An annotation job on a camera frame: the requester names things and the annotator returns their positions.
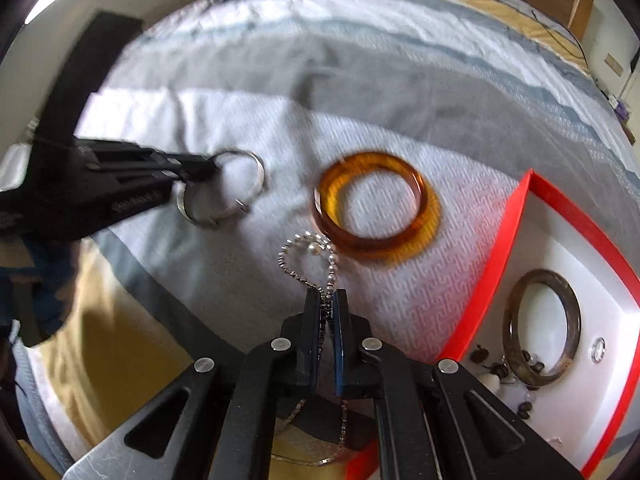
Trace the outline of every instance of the silver screw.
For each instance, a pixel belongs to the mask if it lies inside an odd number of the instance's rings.
[[[591,345],[591,360],[594,363],[597,364],[604,359],[605,348],[603,337],[597,338],[593,345]]]
[[[289,348],[291,348],[291,341],[289,341],[286,337],[277,337],[276,339],[271,341],[271,348],[273,348],[276,352],[289,350]]]
[[[367,337],[362,340],[362,347],[365,350],[376,351],[382,348],[382,341],[377,337]]]
[[[196,362],[194,362],[193,367],[198,373],[203,374],[212,371],[215,365],[216,364],[215,362],[213,362],[213,359],[209,357],[201,357]]]
[[[458,363],[453,359],[443,359],[438,363],[438,368],[443,374],[454,374],[458,371]]]

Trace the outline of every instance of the silver necklace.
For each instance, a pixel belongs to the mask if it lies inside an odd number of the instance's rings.
[[[289,269],[286,262],[286,257],[289,254],[289,251],[293,248],[306,248],[309,254],[313,255],[326,255],[327,261],[329,263],[328,273],[326,277],[326,287],[322,288],[319,285],[316,285],[313,282],[310,282],[303,276],[300,276],[295,270]],[[318,360],[322,355],[322,348],[324,347],[324,334],[325,334],[325,325],[331,321],[332,317],[332,297],[334,294],[335,287],[338,283],[338,263],[340,261],[340,257],[335,250],[334,245],[331,241],[317,233],[312,233],[311,231],[305,231],[303,235],[294,235],[293,238],[287,239],[286,243],[280,248],[280,252],[278,253],[278,264],[280,268],[291,276],[293,279],[298,280],[300,283],[304,283],[306,286],[310,286],[315,288],[320,292],[320,297],[322,301],[322,309],[320,316],[320,337],[318,341]],[[300,413],[303,406],[305,405],[306,399],[301,399],[299,403],[297,403],[296,407],[293,409],[291,414],[284,420],[283,425],[279,428],[277,433],[284,430],[288,424],[290,424]],[[347,433],[347,402],[346,400],[342,401],[342,418],[340,424],[340,437],[338,439],[338,445],[334,449],[334,451],[326,458],[322,460],[318,460],[316,462],[309,462],[307,460],[297,460],[294,458],[289,458],[287,456],[281,456],[276,454],[271,454],[271,458],[274,460],[281,460],[282,462],[288,462],[295,465],[306,465],[306,466],[321,466],[326,465],[333,462],[342,450],[344,449],[344,443],[346,439]]]

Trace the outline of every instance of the jewelry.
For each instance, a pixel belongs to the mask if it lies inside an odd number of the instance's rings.
[[[327,269],[327,277],[326,277],[326,287],[322,288],[322,286],[316,285],[315,283],[310,282],[306,278],[300,276],[295,270],[289,269],[286,263],[286,256],[289,254],[289,251],[293,248],[306,248],[309,254],[318,256],[328,255],[328,269]],[[340,262],[340,256],[338,256],[337,251],[334,245],[331,243],[331,240],[328,238],[312,233],[311,231],[305,231],[304,234],[299,235],[296,234],[293,238],[290,238],[286,241],[286,243],[280,248],[280,252],[278,253],[278,264],[280,268],[294,278],[298,280],[300,283],[304,283],[306,286],[310,286],[311,288],[315,288],[320,292],[320,297],[322,301],[321,305],[321,314],[320,314],[320,336],[318,339],[318,361],[322,356],[322,348],[324,347],[324,333],[325,333],[325,324],[331,323],[332,318],[332,297],[334,294],[334,290],[338,283],[338,263]],[[282,431],[286,426],[296,418],[296,415],[300,412],[302,407],[305,405],[306,400],[301,399],[300,402],[293,409],[291,414],[284,420],[283,425],[278,429],[278,432]],[[318,460],[316,462],[310,462],[307,460],[297,460],[294,458],[289,458],[287,456],[281,456],[276,454],[271,454],[271,458],[274,460],[280,460],[281,462],[288,462],[295,465],[306,465],[306,466],[321,466],[326,465],[333,462],[344,449],[344,443],[346,440],[347,434],[347,402],[346,400],[342,401],[342,415],[341,415],[341,424],[340,424],[340,437],[338,438],[338,445],[335,450],[326,458],[322,460]]]
[[[526,288],[531,283],[541,283],[554,291],[562,303],[566,317],[566,340],[564,350],[558,362],[545,375],[541,372],[544,363],[537,360],[528,363],[525,353],[520,347],[518,335],[518,313]],[[557,381],[574,362],[580,342],[580,305],[569,282],[560,274],[546,269],[530,270],[515,284],[507,299],[502,322],[502,344],[504,354],[513,375],[527,386],[539,388]]]
[[[260,157],[258,157],[255,153],[249,152],[247,150],[238,150],[235,148],[230,148],[227,150],[222,150],[221,152],[217,152],[211,158],[216,159],[221,155],[227,155],[227,154],[244,155],[244,156],[251,157],[254,160],[255,165],[257,167],[257,175],[254,181],[254,185],[249,190],[249,193],[244,199],[242,200],[236,199],[235,204],[227,207],[226,209],[220,211],[219,213],[209,215],[209,217],[203,221],[203,220],[196,220],[193,217],[193,215],[189,212],[190,206],[188,206],[188,200],[187,200],[187,195],[191,194],[191,189],[193,189],[193,187],[199,183],[185,182],[184,186],[178,191],[177,204],[178,204],[178,210],[180,211],[180,213],[182,213],[182,216],[184,216],[190,223],[197,225],[199,227],[215,229],[220,225],[220,221],[226,218],[230,218],[231,216],[247,213],[249,211],[250,205],[255,201],[256,198],[258,198],[258,196],[264,189],[264,165],[260,160]]]
[[[386,238],[351,234],[340,227],[340,192],[354,178],[380,170],[398,174],[409,185],[416,215],[403,231]],[[340,252],[362,259],[398,260],[417,254],[435,236],[440,219],[436,193],[422,175],[401,158],[384,152],[354,153],[325,170],[314,189],[311,211],[318,229],[331,238]]]

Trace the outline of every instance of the patterned fabric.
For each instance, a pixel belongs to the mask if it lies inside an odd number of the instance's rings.
[[[40,391],[53,392],[67,417],[56,427],[67,432],[62,440],[69,449],[80,436],[94,446],[190,359],[209,355],[237,373],[243,353],[278,334],[305,296],[278,268],[278,248],[310,228],[312,187],[341,154],[391,152],[438,194],[441,224],[423,253],[391,268],[340,264],[353,311],[411,357],[431,361],[443,348],[529,168],[639,270],[638,164],[585,69],[542,25],[496,0],[200,0],[162,20],[123,53],[78,136],[179,152],[251,150],[268,188],[247,216],[216,231],[188,224],[171,204],[94,237],[82,272],[105,273],[106,285],[81,279],[75,317],[30,352],[46,370]],[[242,195],[250,171],[242,160],[224,164],[222,200]],[[411,211],[402,184],[383,175],[351,189],[350,203],[351,227],[370,235],[397,229]],[[297,264],[322,278],[312,258]],[[97,357],[105,345],[120,349],[114,363]],[[138,354],[148,356],[144,364]],[[329,355],[321,395],[276,447],[318,456],[337,440]],[[133,390],[141,392],[135,402],[108,405],[113,391]],[[352,410],[371,413],[366,403]],[[353,413],[349,432],[351,448],[361,449],[375,428]],[[339,478],[344,464],[332,468],[274,464],[272,478]]]

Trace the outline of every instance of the silver ring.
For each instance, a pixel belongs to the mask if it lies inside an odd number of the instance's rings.
[[[226,150],[222,150],[220,152],[215,153],[211,158],[216,159],[221,155],[226,155],[227,153],[231,153],[234,155],[245,155],[250,156],[257,167],[257,176],[254,182],[254,185],[250,189],[248,195],[242,200],[236,199],[236,203],[226,209],[222,210],[215,215],[210,215],[206,220],[196,220],[188,211],[187,203],[185,196],[189,193],[189,190],[193,188],[194,183],[185,182],[184,186],[178,191],[177,204],[178,210],[182,213],[190,223],[197,225],[199,227],[215,229],[220,224],[221,220],[225,218],[230,218],[231,216],[238,215],[240,213],[247,213],[249,211],[249,206],[255,201],[256,198],[260,195],[262,190],[264,189],[264,165],[260,160],[260,157],[257,156],[253,152],[249,152],[247,150],[238,150],[235,148],[229,148]]]

